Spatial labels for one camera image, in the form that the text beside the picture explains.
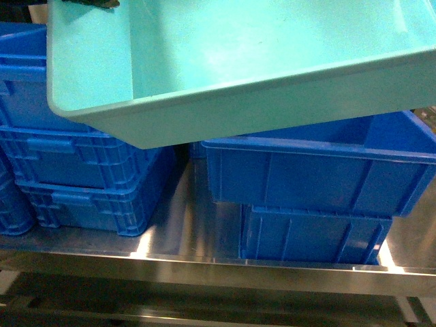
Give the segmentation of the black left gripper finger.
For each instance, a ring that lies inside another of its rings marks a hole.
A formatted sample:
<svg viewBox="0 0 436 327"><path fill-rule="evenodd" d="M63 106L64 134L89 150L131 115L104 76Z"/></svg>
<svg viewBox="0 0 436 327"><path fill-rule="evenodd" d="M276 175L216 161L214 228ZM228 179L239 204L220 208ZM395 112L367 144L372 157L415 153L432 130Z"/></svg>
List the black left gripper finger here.
<svg viewBox="0 0 436 327"><path fill-rule="evenodd" d="M99 7L103 9L114 9L120 6L119 0L64 0L80 5Z"/></svg>

